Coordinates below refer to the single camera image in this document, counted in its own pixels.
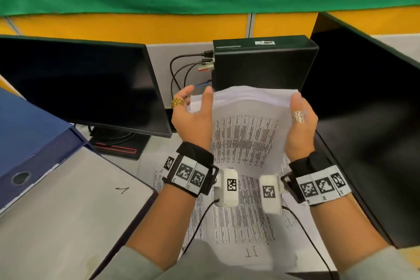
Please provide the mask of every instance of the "binder finger hole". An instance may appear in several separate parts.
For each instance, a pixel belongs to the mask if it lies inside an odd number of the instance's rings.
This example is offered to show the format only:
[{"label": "binder finger hole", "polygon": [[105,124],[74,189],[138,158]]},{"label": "binder finger hole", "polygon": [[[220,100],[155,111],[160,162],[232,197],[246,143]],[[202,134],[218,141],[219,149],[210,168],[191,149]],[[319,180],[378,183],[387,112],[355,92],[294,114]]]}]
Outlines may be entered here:
[{"label": "binder finger hole", "polygon": [[13,176],[12,183],[15,185],[22,185],[28,181],[30,176],[31,174],[29,174],[27,171],[24,171],[22,173],[17,173],[15,174],[15,176]]}]

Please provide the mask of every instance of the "person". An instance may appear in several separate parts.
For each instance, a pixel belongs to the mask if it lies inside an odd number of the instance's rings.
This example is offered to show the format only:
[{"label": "person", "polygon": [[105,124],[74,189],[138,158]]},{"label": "person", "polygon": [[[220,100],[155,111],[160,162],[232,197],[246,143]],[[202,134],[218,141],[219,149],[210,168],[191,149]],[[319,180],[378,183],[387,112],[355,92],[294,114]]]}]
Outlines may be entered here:
[{"label": "person", "polygon": [[[184,142],[210,150],[213,90],[207,87],[199,113],[187,112],[194,86],[179,91],[183,105],[173,107],[172,123]],[[314,149],[318,117],[300,93],[290,101],[291,113],[304,112],[304,122],[293,122],[285,152],[290,161],[307,157]],[[210,246],[194,240],[178,256],[195,205],[195,198],[165,184],[155,203],[125,246],[97,276],[98,280],[166,279],[296,279],[267,271],[229,267],[221,263]],[[420,272],[389,246],[370,224],[351,194],[312,206],[312,217],[342,279],[420,279]]]}]

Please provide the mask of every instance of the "gray shirt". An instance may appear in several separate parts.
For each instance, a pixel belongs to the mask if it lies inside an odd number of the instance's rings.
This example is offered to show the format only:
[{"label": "gray shirt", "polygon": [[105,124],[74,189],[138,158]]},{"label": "gray shirt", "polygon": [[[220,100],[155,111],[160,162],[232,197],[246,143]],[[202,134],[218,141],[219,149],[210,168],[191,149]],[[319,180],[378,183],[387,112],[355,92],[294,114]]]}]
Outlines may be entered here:
[{"label": "gray shirt", "polygon": [[[342,280],[420,280],[420,272],[394,247],[388,247],[359,262],[340,275]],[[122,247],[97,280],[293,280],[287,274],[229,267],[221,263],[204,241],[194,240],[180,260],[163,271],[129,247]]]}]

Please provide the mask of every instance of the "forearm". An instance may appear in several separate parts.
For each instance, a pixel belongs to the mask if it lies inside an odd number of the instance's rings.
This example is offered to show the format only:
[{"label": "forearm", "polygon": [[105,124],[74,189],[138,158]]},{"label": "forearm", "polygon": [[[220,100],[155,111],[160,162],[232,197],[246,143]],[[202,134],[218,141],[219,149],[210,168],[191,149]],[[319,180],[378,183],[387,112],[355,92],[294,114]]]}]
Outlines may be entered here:
[{"label": "forearm", "polygon": [[389,246],[362,213],[352,194],[312,206],[311,214],[339,272]]},{"label": "forearm", "polygon": [[138,251],[162,270],[172,267],[181,251],[195,199],[166,184],[126,246]]}]

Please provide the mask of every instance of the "hand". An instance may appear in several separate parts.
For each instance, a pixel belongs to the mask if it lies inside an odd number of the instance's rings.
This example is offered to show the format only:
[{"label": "hand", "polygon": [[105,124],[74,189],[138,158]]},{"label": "hand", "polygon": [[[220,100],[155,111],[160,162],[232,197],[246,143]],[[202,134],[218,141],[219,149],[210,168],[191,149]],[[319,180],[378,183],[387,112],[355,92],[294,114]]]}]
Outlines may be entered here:
[{"label": "hand", "polygon": [[194,86],[187,86],[173,96],[182,99],[184,105],[177,105],[173,108],[172,124],[183,142],[198,145],[209,151],[213,130],[213,89],[211,86],[206,87],[201,110],[198,113],[190,113],[186,110],[186,106],[190,103],[189,95],[193,90]]},{"label": "hand", "polygon": [[308,157],[314,150],[314,136],[318,117],[300,93],[290,98],[290,112],[303,111],[304,123],[293,119],[293,124],[286,138],[285,152],[289,160],[296,161]]}]

